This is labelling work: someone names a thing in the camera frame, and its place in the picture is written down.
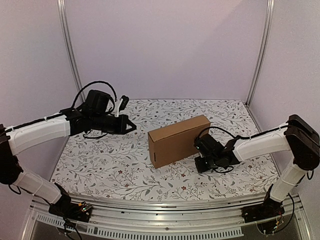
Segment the brown cardboard box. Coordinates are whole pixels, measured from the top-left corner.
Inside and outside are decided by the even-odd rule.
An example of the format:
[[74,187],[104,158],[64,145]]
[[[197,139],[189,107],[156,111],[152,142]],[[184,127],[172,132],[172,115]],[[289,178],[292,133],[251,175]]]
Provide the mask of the brown cardboard box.
[[188,158],[198,152],[194,140],[211,125],[206,116],[200,115],[148,132],[150,161],[158,169]]

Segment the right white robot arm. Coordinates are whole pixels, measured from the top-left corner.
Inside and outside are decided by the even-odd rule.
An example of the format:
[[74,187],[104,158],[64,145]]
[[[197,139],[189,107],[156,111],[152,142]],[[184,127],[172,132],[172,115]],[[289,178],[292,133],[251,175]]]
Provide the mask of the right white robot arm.
[[221,144],[203,129],[194,139],[200,155],[195,158],[199,173],[210,169],[227,169],[255,157],[290,157],[283,165],[278,180],[269,188],[266,201],[259,206],[262,218],[269,218],[278,210],[291,190],[304,176],[320,164],[320,134],[299,115],[290,115],[279,126],[251,136],[233,135]]

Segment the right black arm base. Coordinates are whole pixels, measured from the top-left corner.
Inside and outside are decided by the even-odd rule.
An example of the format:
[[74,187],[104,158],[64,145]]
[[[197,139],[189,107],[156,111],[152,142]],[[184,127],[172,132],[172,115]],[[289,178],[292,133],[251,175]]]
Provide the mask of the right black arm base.
[[285,213],[282,202],[277,202],[270,197],[268,192],[262,203],[241,208],[241,216],[245,223],[261,221],[280,216]]

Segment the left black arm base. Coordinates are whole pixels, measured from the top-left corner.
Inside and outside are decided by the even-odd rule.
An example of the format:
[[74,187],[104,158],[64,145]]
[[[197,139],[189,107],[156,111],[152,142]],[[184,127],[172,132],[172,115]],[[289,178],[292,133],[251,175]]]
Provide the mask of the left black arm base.
[[93,206],[90,203],[85,201],[73,203],[69,195],[63,194],[56,203],[50,205],[48,212],[66,219],[88,223],[92,210]]

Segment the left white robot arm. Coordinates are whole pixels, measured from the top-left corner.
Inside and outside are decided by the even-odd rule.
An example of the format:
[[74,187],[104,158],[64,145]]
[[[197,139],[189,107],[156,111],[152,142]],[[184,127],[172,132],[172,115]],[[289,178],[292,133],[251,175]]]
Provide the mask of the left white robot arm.
[[126,135],[136,130],[129,116],[121,112],[129,103],[125,95],[119,99],[100,90],[90,90],[84,103],[74,103],[52,115],[17,126],[0,127],[0,182],[44,199],[63,216],[74,213],[74,205],[66,200],[64,190],[19,163],[18,156],[48,146],[57,139],[68,138],[92,130],[103,135]]

